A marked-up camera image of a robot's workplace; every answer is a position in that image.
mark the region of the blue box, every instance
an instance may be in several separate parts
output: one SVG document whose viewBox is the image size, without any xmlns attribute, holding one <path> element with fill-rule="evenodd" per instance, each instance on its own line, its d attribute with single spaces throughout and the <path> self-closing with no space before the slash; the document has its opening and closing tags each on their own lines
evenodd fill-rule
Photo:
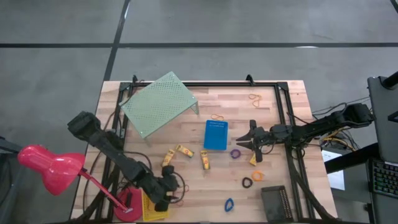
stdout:
<svg viewBox="0 0 398 224">
<path fill-rule="evenodd" d="M 228 122 L 226 121 L 206 121 L 205 129 L 205 149 L 226 150 L 228 140 Z"/>
</svg>

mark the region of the pink object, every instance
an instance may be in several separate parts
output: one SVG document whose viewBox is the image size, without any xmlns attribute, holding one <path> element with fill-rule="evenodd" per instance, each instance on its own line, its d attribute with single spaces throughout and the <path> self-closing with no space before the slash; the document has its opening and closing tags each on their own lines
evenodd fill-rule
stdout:
<svg viewBox="0 0 398 224">
<path fill-rule="evenodd" d="M 113 212 L 118 219 L 123 222 L 134 222 L 142 216 L 142 200 L 141 190 L 135 189 L 134 187 L 128 187 L 118 194 L 118 199 L 123 203 L 127 201 L 127 195 L 131 193 L 131 201 L 127 207 L 130 208 L 130 212 L 123 211 L 120 207 L 114 207 Z"/>
<path fill-rule="evenodd" d="M 75 180 L 85 163 L 85 156 L 79 153 L 55 155 L 40 145 L 30 145 L 18 154 L 22 165 L 42 174 L 45 188 L 53 195 L 59 195 Z"/>
<path fill-rule="evenodd" d="M 79 175 L 81 175 L 82 177 L 85 177 L 88 180 L 91 180 L 92 183 L 94 183 L 102 192 L 104 192 L 106 194 L 106 196 L 108 196 L 113 203 L 115 203 L 115 205 L 117 205 L 123 212 L 127 213 L 130 212 L 132 209 L 128 209 L 126 206 L 124 206 L 122 203 L 119 202 L 119 200 L 117 200 L 115 197 L 113 197 L 113 195 L 108 192 L 108 190 L 102 186 L 101 183 L 98 182 L 98 180 L 96 180 L 92 175 L 87 174 L 84 171 L 80 171 Z"/>
</svg>

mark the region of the blue rubber band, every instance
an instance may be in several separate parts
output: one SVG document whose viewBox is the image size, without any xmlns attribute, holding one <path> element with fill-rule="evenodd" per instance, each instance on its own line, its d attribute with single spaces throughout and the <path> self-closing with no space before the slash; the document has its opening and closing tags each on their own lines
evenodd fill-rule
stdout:
<svg viewBox="0 0 398 224">
<path fill-rule="evenodd" d="M 233 201 L 231 198 L 229 198 L 229 199 L 225 202 L 224 210 L 225 210 L 226 212 L 229 212 L 229 211 L 232 210 L 233 207 L 234 207 L 234 201 Z"/>
</svg>

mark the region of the wooden table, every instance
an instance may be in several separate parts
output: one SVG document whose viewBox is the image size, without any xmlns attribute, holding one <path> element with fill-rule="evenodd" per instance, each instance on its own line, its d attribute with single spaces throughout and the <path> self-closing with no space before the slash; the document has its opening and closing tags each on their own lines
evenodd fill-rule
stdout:
<svg viewBox="0 0 398 224">
<path fill-rule="evenodd" d="M 303 81 L 288 81 L 290 97 L 294 114 L 306 121 L 312 121 L 312 114 L 305 92 Z M 108 116 L 114 111 L 119 82 L 104 82 L 99 98 L 97 117 L 104 125 Z M 267 87 L 193 87 L 189 88 L 199 101 L 200 114 L 187 110 L 176 117 L 169 124 L 149 136 L 149 147 L 140 138 L 131 123 L 127 129 L 125 151 L 136 151 L 147 154 L 154 166 L 154 174 L 160 176 L 160 164 L 168 149 L 174 149 L 177 144 L 195 152 L 189 158 L 179 152 L 174 155 L 171 164 L 176 172 L 182 175 L 189 185 L 189 192 L 185 194 L 182 207 L 170 205 L 170 215 L 165 222 L 264 222 L 264 213 L 260 188 L 274 185 L 284 185 L 295 215 L 294 200 L 292 198 L 290 175 L 287 168 L 286 154 L 283 145 L 275 145 L 274 150 L 264 155 L 263 162 L 254 167 L 249 160 L 252 151 L 236 145 L 235 140 L 245 135 L 249 130 L 249 120 L 255 119 L 257 126 L 265 130 L 274 124 L 279 124 L 279 115 L 273 88 Z M 260 107 L 252 105 L 249 94 L 262 96 Z M 208 151 L 210 170 L 203 170 L 200 151 L 203 149 L 205 122 L 212 114 L 224 116 L 229 124 L 228 149 L 226 151 Z M 229 156 L 230 150 L 241 150 L 239 159 Z M 326 210 L 337 217 L 336 208 L 330 190 L 329 181 L 323 164 L 319 147 L 309 146 L 305 149 L 305 166 L 310 188 L 316 198 Z M 89 146 L 86 154 L 85 167 L 90 169 L 98 150 Z M 127 154 L 138 161 L 146 162 L 141 156 Z M 94 176 L 101 180 L 105 156 L 101 156 L 97 163 Z M 249 189 L 241 185 L 243 177 L 250 177 L 254 170 L 261 170 L 263 181 L 255 182 Z M 85 179 L 80 179 L 72 217 L 82 213 L 83 189 Z M 86 196 L 86 206 L 98 193 L 96 186 L 90 184 Z M 308 217 L 305 199 L 300 190 L 304 217 Z M 224 203 L 228 198 L 234 200 L 234 209 L 226 213 Z"/>
</svg>

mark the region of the yellow toy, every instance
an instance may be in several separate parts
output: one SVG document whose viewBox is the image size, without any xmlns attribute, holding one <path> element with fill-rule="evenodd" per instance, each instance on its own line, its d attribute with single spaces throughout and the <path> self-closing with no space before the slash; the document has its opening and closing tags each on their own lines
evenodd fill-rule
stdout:
<svg viewBox="0 0 398 224">
<path fill-rule="evenodd" d="M 158 220 L 161 218 L 169 217 L 169 210 L 165 212 L 156 212 L 155 204 L 151 202 L 149 197 L 145 194 L 143 190 L 141 190 L 142 194 L 142 219 L 145 222 Z"/>
<path fill-rule="evenodd" d="M 186 147 L 183 147 L 182 145 L 177 145 L 175 150 L 182 152 L 183 154 L 189 156 L 189 158 L 193 157 L 193 152 L 191 150 L 187 149 Z"/>
<path fill-rule="evenodd" d="M 256 153 L 253 153 L 253 156 L 251 157 L 251 159 L 250 159 L 250 164 L 252 164 L 253 166 L 256 166 L 257 165 L 257 162 L 256 162 Z"/>
<path fill-rule="evenodd" d="M 200 155 L 203 163 L 203 169 L 210 170 L 209 158 L 207 158 L 207 151 L 206 150 L 200 151 Z"/>
<path fill-rule="evenodd" d="M 173 149 L 169 149 L 166 156 L 164 157 L 162 167 L 170 164 L 170 161 L 172 160 L 174 153 L 175 153 L 175 151 Z"/>
</svg>

